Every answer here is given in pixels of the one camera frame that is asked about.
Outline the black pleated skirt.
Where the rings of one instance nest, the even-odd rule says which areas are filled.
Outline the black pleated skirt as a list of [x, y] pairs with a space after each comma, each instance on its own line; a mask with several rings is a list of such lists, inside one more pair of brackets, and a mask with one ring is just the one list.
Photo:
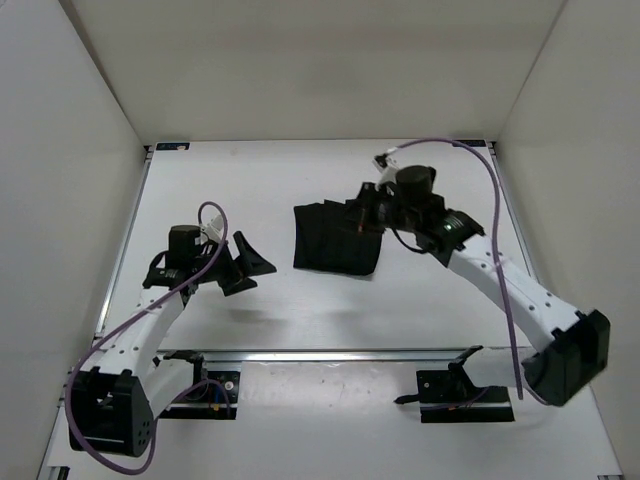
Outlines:
[[375, 272], [382, 235], [360, 234], [347, 210], [332, 200], [293, 208], [294, 268], [360, 277]]

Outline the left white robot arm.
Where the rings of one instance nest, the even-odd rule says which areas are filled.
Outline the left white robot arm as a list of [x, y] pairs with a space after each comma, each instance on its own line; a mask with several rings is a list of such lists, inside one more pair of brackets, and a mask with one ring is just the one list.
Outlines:
[[114, 330], [71, 382], [66, 416], [73, 449], [139, 457], [172, 403], [206, 392], [209, 373], [200, 353], [157, 352], [200, 285], [215, 283], [231, 296], [256, 287], [256, 277], [276, 273], [241, 232], [233, 239], [236, 254], [211, 226], [170, 229], [167, 249], [154, 257], [143, 281], [134, 323]]

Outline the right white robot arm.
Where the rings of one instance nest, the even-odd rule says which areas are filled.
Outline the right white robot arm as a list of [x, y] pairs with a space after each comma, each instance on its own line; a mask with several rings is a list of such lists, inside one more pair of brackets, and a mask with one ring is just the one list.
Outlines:
[[565, 405], [606, 369], [609, 319], [580, 311], [525, 274], [495, 236], [433, 193], [435, 176], [432, 167], [388, 167], [379, 183], [362, 184], [352, 206], [359, 232], [414, 235], [413, 252], [470, 282], [505, 313], [510, 332], [527, 338], [526, 347], [466, 350], [449, 365], [449, 391], [467, 401], [486, 387], [522, 387], [550, 406]]

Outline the right blue corner label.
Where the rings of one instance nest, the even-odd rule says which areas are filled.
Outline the right blue corner label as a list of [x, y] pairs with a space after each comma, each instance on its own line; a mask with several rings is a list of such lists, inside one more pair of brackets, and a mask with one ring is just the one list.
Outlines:
[[460, 139], [459, 142], [472, 148], [484, 148], [486, 146], [486, 142], [482, 139]]

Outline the blue corner label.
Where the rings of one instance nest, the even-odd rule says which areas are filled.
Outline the blue corner label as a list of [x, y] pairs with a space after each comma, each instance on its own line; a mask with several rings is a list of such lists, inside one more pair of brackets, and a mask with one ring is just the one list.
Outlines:
[[459, 142], [472, 148], [484, 148], [486, 146], [486, 142], [482, 139], [460, 139]]
[[189, 142], [158, 142], [156, 151], [186, 151], [190, 148]]

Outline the left blue corner label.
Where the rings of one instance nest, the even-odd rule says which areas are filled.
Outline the left blue corner label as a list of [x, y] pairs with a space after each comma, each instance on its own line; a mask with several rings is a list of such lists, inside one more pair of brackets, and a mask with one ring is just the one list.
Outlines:
[[156, 151], [186, 151], [190, 148], [189, 142], [158, 142]]

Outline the aluminium front rail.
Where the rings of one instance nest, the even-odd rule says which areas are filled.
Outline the aluminium front rail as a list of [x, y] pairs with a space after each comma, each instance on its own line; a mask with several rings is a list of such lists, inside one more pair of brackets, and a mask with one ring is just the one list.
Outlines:
[[374, 349], [374, 350], [198, 350], [215, 363], [346, 363], [346, 362], [445, 362], [462, 355], [464, 349]]

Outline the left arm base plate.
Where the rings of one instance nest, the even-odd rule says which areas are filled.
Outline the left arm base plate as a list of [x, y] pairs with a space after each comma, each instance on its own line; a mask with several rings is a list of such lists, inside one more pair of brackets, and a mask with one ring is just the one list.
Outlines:
[[158, 419], [234, 420], [241, 365], [206, 352], [166, 351], [152, 359], [143, 388]]

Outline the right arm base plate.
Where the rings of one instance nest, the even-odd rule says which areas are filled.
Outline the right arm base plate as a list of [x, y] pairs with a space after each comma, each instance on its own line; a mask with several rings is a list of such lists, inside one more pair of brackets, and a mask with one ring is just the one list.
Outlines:
[[397, 397], [398, 406], [417, 403], [423, 424], [506, 423], [515, 416], [506, 386], [476, 386], [464, 368], [489, 350], [472, 346], [445, 369], [418, 370], [417, 392]]

